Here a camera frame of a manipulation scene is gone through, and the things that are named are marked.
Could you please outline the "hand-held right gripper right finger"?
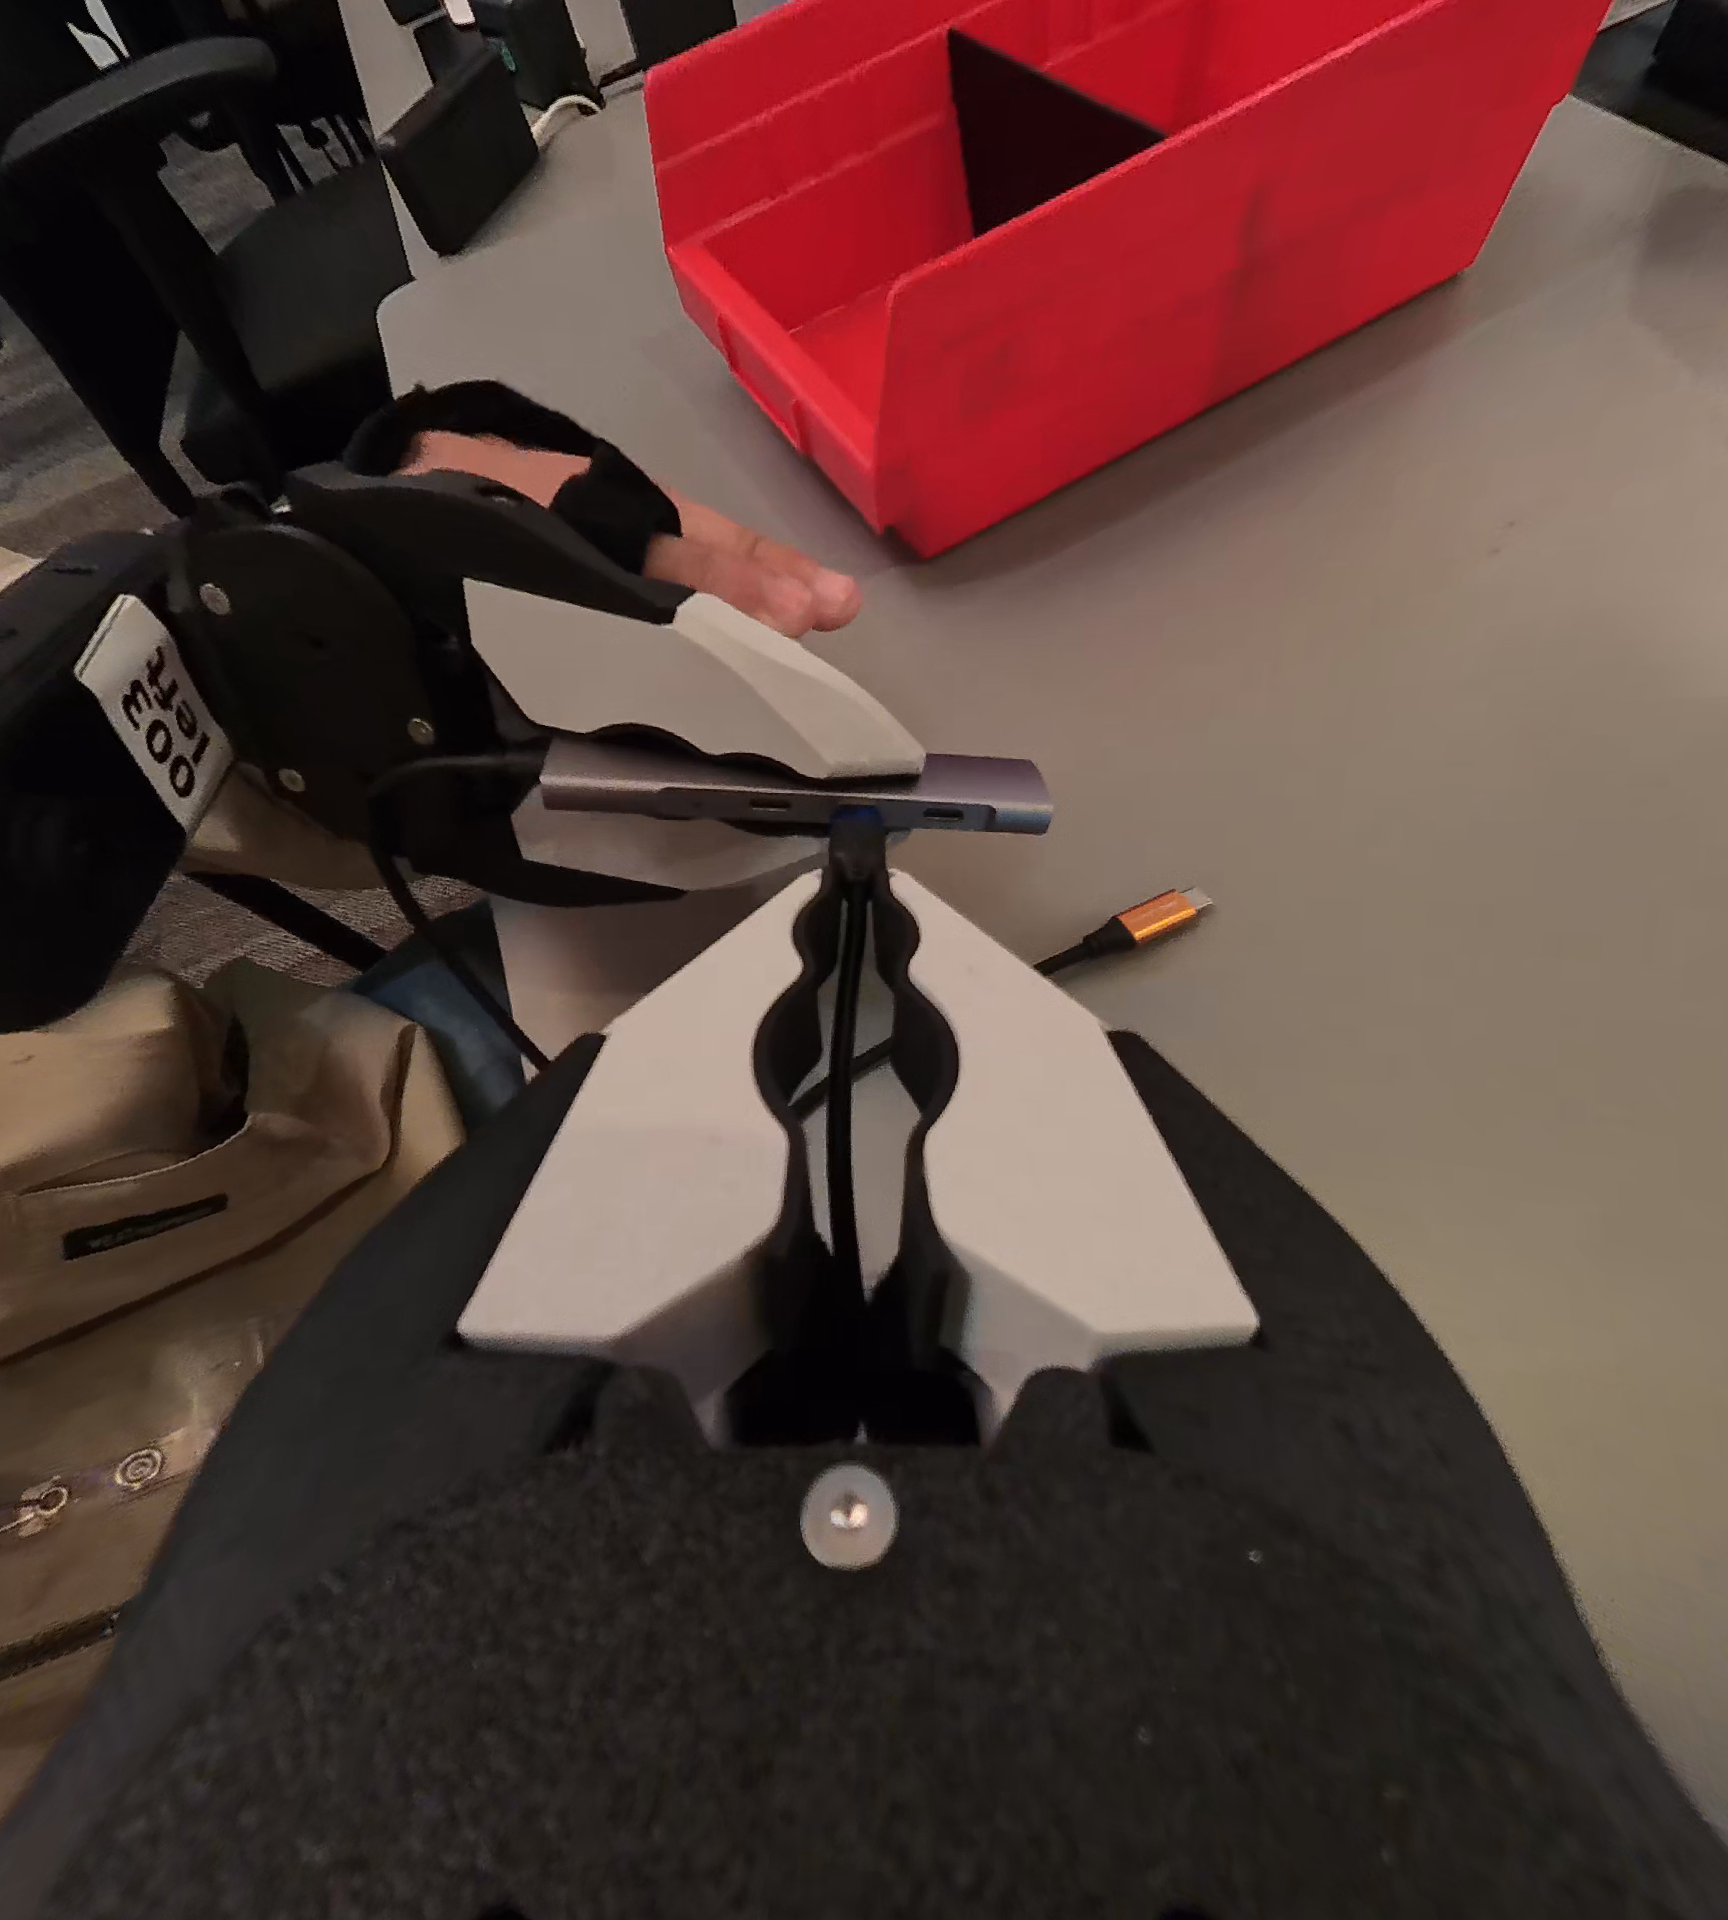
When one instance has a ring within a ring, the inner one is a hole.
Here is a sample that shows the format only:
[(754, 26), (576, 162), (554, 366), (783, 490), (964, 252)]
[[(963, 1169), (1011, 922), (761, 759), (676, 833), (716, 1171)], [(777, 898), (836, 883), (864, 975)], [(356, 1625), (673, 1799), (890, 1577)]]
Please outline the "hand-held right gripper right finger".
[(873, 1296), (886, 1434), (993, 1441), (1040, 1375), (1248, 1344), (1259, 1309), (1120, 1041), (1060, 985), (1180, 937), (1211, 896), (1164, 890), (1035, 966), (914, 877), (889, 888), (916, 935), (878, 961), (885, 1066), (914, 1113)]

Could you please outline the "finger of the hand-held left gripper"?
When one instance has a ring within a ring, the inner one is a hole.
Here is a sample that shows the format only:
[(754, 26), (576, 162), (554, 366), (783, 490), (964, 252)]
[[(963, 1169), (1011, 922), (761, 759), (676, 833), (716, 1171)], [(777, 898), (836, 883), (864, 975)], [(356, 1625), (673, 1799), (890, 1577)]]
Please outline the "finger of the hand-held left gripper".
[(813, 782), (910, 778), (924, 747), (873, 693), (726, 601), (667, 622), (467, 582), (470, 643), (516, 709), (576, 736), (649, 731)]
[(512, 833), (520, 864), (503, 895), (535, 906), (762, 896), (826, 856), (820, 833), (615, 813), (518, 810)]

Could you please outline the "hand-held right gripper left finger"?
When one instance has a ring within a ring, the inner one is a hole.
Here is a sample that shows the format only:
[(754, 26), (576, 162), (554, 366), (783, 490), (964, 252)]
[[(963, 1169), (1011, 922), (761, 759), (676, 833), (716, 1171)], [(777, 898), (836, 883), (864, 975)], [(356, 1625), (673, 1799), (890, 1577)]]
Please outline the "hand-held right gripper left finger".
[(548, 1043), (602, 1016), (568, 1113), (457, 1324), (487, 1352), (647, 1367), (711, 1441), (761, 1358), (756, 1259), (789, 1138), (756, 1089), (761, 1019), (801, 977), (820, 880), (774, 877), (649, 906), (498, 905), (510, 1010)]

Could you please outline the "grey USB hub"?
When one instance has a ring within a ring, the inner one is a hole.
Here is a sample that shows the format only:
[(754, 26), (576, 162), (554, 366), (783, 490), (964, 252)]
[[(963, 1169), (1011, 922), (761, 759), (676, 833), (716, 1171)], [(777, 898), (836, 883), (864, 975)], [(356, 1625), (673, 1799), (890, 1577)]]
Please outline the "grey USB hub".
[(914, 775), (813, 780), (773, 766), (560, 736), (540, 762), (546, 810), (826, 833), (868, 813), (890, 833), (1043, 836), (1052, 797), (1033, 760), (935, 755)]

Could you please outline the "black braided cable orange plugs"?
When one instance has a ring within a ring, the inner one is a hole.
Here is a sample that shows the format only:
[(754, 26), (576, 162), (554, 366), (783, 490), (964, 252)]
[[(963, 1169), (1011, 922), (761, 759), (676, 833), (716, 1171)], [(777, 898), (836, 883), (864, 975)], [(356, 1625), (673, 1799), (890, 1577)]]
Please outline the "black braided cable orange plugs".
[[(1020, 963), (886, 863), (877, 817), (839, 819), (823, 877), (777, 903), (796, 971), (756, 1027), (752, 1077), (784, 1138), (766, 1310), (783, 1344), (873, 1327), (912, 1370), (975, 1344), (1113, 1352), (1251, 1329), (1227, 1256), (1109, 1030), (1056, 979), (1153, 948), (1209, 908), (1168, 890), (1045, 964)], [(886, 1065), (916, 1108), (898, 1243), (867, 1291), (856, 1250), (854, 1016), (889, 989)]]

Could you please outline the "red plastic bin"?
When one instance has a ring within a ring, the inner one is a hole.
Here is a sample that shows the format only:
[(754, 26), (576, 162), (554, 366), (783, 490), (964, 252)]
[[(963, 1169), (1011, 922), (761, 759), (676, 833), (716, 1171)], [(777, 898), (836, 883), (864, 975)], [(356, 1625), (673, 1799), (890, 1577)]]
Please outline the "red plastic bin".
[[(681, 303), (935, 558), (1471, 269), (1605, 4), (784, 4), (653, 67)], [(948, 30), (1164, 132), (975, 238)]]

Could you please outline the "grey desk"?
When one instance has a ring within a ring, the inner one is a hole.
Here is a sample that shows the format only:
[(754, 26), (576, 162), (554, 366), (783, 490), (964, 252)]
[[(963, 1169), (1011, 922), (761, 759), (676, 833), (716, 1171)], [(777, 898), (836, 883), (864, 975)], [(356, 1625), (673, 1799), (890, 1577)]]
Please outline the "grey desk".
[(1728, 167), (1562, 102), (1477, 269), (935, 562), (685, 318), (640, 101), (381, 315), (867, 588), (835, 659), (1033, 756), (1048, 839), (914, 869), (1039, 954), (1405, 1291), (1728, 1839)]

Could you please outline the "person's left hand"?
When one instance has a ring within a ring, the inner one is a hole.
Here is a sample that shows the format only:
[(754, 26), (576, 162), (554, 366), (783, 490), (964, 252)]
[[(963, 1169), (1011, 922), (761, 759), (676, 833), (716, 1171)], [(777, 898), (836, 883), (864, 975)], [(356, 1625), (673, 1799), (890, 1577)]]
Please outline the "person's left hand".
[[(591, 467), (588, 455), (430, 430), (411, 441), (396, 474), (462, 473), (552, 511)], [(860, 613), (852, 577), (685, 494), (673, 504), (681, 530), (649, 536), (636, 568), (643, 578), (715, 597), (792, 641), (839, 632)]]

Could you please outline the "person's beige jacket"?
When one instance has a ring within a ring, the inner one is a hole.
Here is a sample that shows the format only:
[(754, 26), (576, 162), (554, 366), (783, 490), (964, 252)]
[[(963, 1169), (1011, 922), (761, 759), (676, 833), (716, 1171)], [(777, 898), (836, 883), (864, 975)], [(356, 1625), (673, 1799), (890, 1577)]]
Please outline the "person's beige jacket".
[(126, 961), (0, 1037), (0, 1819), (279, 1340), (498, 1105), (412, 964), (348, 991)]

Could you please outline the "black power adapter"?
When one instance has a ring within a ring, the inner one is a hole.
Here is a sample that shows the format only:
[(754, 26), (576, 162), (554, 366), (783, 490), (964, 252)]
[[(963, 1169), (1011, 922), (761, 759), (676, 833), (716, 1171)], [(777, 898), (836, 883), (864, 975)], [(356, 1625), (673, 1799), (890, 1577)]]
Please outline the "black power adapter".
[(426, 247), (450, 259), (540, 170), (543, 153), (503, 54), (446, 14), (430, 28), (449, 30), (432, 83), (376, 148)]

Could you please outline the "black office chair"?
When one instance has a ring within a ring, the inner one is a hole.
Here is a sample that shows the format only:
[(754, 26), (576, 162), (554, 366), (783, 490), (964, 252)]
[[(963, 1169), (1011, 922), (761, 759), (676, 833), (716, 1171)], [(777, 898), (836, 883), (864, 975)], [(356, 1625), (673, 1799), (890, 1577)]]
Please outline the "black office chair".
[(393, 398), (379, 313), (412, 269), (379, 159), (281, 195), (220, 248), (164, 180), (175, 135), (202, 116), (251, 132), (279, 74), (244, 35), (95, 70), (48, 4), (0, 4), (0, 300), (175, 517), (196, 504), (164, 449), (180, 348), (180, 453), (216, 489), (274, 494)]

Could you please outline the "black bin divider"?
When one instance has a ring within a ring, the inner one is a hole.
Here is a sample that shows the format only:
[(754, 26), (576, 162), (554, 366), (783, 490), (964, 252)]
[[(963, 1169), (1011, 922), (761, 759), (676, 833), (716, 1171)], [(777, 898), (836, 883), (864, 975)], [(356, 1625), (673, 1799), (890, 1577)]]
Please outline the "black bin divider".
[(1116, 167), (1166, 135), (996, 50), (947, 33), (950, 104), (973, 238), (982, 238)]

